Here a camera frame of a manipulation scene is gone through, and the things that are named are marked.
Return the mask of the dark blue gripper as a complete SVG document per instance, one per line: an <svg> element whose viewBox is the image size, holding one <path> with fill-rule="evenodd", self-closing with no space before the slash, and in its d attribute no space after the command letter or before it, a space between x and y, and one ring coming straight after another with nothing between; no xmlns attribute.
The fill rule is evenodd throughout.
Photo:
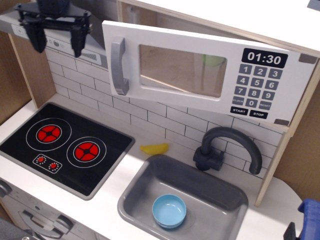
<svg viewBox="0 0 320 240"><path fill-rule="evenodd" d="M42 53L46 47L44 30L49 29L71 32L74 56L81 56L86 35L92 31L90 11L75 6L69 0L37 0L17 3L13 8L18 11L18 21L38 53Z"/></svg>

